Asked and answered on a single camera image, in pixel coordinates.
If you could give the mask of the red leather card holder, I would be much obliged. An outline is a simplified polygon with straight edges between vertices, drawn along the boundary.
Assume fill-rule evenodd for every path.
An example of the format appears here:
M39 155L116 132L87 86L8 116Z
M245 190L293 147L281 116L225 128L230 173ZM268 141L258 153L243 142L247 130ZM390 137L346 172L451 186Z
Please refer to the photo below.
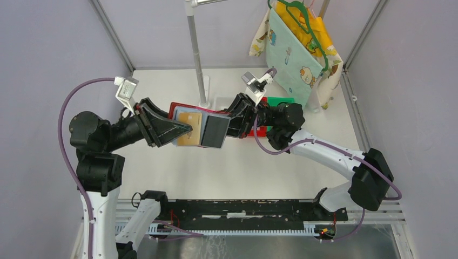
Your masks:
M169 118L190 126L191 130L172 141L175 146L222 148L230 124L226 112L172 102Z

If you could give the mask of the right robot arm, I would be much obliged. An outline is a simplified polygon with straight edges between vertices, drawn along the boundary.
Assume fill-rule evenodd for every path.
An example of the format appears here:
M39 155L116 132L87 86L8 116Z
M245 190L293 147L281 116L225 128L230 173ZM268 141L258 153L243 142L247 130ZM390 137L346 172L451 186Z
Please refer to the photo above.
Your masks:
M324 188L317 195L312 214L318 220L326 220L338 209L352 205L375 212L383 201L389 199L389 189L396 191L395 200L402 197L380 151L374 148L367 152L357 151L316 137L303 128L305 118L300 104L282 102L273 106L265 101L255 104L246 94L239 93L222 111L231 119L227 131L229 137L242 139L259 127L270 127L266 138L271 149L255 138L264 152L303 156L347 179L346 183Z

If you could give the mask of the dark grey credit card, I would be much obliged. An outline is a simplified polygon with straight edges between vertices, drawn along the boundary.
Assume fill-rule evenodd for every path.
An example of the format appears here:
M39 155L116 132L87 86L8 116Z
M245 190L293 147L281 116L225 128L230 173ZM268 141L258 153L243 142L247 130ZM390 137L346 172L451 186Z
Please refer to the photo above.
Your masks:
M230 123L228 117L209 115L206 119L201 145L210 148L222 148Z

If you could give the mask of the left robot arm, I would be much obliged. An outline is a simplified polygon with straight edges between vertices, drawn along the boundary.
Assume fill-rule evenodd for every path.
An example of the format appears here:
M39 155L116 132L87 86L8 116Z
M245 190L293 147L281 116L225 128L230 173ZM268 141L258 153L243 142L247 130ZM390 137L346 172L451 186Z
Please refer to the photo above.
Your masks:
M73 174L83 204L83 258L136 258L150 224L170 212L164 191L147 190L120 233L115 232L116 207L125 158L116 150L145 140L161 147L190 133L192 127L172 120L145 98L135 104L130 117L115 124L93 112L77 114L70 122L70 144L78 164Z

